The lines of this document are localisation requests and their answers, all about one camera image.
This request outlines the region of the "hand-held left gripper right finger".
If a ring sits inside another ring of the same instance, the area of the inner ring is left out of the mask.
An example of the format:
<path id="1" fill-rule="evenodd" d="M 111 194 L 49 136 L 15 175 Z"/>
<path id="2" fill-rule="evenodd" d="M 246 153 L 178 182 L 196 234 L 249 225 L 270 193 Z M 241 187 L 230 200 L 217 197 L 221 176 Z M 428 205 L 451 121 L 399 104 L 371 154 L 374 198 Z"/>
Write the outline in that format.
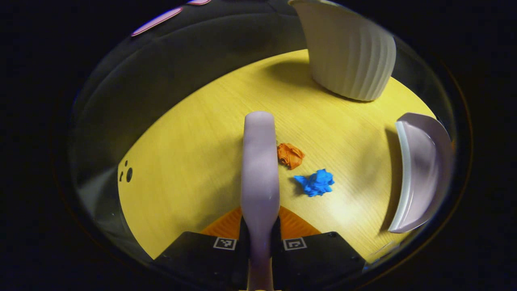
<path id="1" fill-rule="evenodd" d="M 271 235 L 275 291 L 328 291 L 356 278 L 366 264 L 338 232 L 320 232 L 286 207 L 280 207 Z"/>

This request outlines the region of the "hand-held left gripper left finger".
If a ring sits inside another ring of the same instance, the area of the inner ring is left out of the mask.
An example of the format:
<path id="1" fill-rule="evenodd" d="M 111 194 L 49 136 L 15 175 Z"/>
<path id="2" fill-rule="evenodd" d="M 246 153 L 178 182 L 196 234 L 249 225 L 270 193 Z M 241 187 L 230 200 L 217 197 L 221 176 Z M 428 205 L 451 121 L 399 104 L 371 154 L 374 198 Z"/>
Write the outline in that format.
<path id="1" fill-rule="evenodd" d="M 183 232 L 153 266 L 204 291 L 248 289 L 250 236 L 241 208 L 201 232 Z"/>

